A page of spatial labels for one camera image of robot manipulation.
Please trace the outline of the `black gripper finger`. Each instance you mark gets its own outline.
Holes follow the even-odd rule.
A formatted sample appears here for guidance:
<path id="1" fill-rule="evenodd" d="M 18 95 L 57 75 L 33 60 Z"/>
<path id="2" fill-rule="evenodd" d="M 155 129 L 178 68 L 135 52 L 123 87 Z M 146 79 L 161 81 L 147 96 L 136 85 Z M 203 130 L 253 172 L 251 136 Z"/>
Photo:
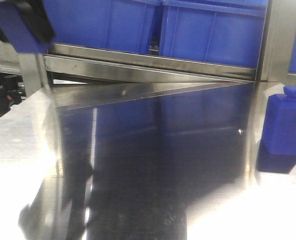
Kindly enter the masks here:
<path id="1" fill-rule="evenodd" d="M 55 31 L 48 19 L 42 0 L 12 0 L 19 16 L 33 36 L 42 44 L 50 44 Z"/>

